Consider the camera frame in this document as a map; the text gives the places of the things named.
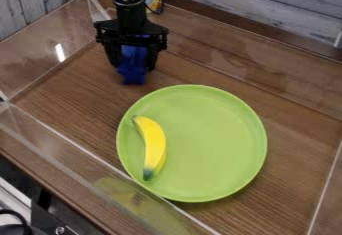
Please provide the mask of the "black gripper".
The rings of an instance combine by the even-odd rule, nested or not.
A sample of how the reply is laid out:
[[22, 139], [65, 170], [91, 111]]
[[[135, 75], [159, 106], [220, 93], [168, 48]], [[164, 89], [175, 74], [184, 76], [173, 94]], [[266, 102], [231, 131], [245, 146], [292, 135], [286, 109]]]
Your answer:
[[113, 67], [120, 64], [120, 46], [147, 48], [145, 67], [152, 71], [157, 55], [167, 48], [168, 29], [148, 20], [139, 28], [124, 28], [119, 20], [104, 20], [93, 23], [96, 42], [104, 45], [105, 54]]

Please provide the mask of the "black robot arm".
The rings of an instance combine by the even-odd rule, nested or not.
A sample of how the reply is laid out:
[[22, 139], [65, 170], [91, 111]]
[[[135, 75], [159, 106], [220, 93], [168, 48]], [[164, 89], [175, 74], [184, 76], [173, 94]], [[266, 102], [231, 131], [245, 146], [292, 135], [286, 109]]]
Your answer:
[[104, 47], [111, 64], [120, 67], [124, 50], [133, 55], [141, 53], [140, 66], [145, 71], [155, 69], [159, 52], [167, 49], [168, 29], [151, 22], [147, 17], [145, 0], [112, 0], [116, 18], [93, 23], [96, 42]]

